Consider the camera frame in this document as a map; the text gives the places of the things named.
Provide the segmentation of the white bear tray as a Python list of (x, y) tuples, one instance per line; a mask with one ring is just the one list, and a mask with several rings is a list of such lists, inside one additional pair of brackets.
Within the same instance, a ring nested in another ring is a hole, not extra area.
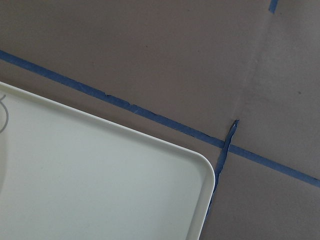
[(197, 240), (214, 184), (197, 152), (0, 85), (3, 240)]

